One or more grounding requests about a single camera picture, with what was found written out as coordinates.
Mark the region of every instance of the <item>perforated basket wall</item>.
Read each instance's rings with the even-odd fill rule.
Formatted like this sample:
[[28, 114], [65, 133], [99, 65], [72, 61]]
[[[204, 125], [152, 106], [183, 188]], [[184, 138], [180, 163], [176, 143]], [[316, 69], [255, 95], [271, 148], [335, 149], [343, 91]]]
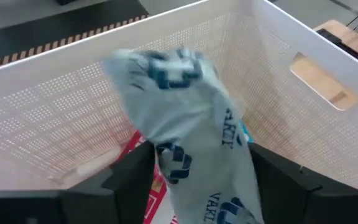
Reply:
[[268, 1], [210, 0], [1, 67], [0, 189], [64, 188], [113, 161], [134, 129], [99, 61], [182, 45], [214, 61], [257, 143], [358, 188], [358, 104], [337, 110], [289, 69], [301, 52], [358, 93], [358, 62]]

